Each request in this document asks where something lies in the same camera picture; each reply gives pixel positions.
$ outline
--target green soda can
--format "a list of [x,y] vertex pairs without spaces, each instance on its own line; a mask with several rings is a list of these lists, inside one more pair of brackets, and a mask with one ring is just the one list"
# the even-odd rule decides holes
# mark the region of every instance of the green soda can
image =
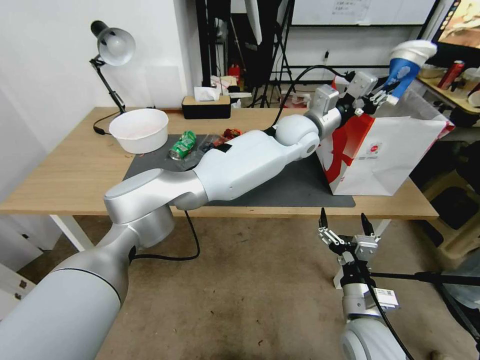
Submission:
[[168,151],[168,156],[173,160],[182,160],[193,149],[195,141],[197,141],[195,133],[190,130],[185,131]]

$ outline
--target screen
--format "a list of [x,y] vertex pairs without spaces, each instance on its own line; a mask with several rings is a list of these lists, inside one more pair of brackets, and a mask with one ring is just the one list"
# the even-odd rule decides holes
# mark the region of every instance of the screen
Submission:
[[480,0],[455,1],[437,36],[439,43],[480,49]]

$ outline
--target monitor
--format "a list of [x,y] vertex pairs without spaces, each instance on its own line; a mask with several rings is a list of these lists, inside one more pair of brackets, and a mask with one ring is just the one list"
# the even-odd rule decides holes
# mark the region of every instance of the monitor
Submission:
[[480,0],[454,0],[432,41],[438,52],[429,64],[448,68],[462,60],[465,69],[480,66]]

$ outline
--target whiteboard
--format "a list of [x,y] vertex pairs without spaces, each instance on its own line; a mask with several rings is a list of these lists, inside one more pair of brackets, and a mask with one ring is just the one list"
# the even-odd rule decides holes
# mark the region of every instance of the whiteboard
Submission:
[[292,25],[423,25],[435,0],[295,0]]

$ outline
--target tissue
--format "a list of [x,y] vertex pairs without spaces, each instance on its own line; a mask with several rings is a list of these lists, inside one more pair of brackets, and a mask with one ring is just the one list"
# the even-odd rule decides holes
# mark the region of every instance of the tissue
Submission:
[[193,88],[195,101],[217,101],[220,97],[220,90],[213,87],[196,86]]

